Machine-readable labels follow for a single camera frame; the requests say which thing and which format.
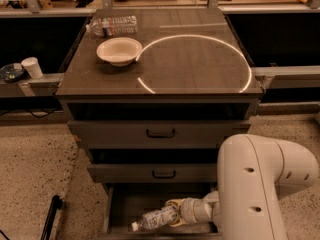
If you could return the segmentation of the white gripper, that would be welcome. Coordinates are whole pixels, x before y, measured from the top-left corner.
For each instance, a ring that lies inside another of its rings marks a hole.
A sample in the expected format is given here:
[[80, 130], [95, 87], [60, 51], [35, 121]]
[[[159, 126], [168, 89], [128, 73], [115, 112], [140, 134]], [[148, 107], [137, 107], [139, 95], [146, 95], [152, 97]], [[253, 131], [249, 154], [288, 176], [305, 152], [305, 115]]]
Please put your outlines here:
[[170, 199], [166, 201], [166, 206], [173, 205], [175, 207], [180, 207], [181, 218], [169, 223], [170, 227], [179, 227], [187, 224], [200, 223], [202, 221], [201, 217], [201, 207], [202, 200], [195, 198], [186, 199]]

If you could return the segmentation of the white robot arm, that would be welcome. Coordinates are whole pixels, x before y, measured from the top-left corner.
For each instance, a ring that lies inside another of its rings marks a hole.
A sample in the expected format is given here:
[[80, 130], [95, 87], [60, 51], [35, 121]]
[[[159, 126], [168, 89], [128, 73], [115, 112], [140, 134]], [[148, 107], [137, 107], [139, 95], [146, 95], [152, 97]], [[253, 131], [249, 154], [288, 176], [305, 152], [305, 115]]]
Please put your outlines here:
[[220, 147], [217, 187], [202, 199], [171, 199], [174, 227], [212, 222], [223, 240], [287, 240], [279, 200], [312, 186], [319, 165], [290, 141], [233, 135]]

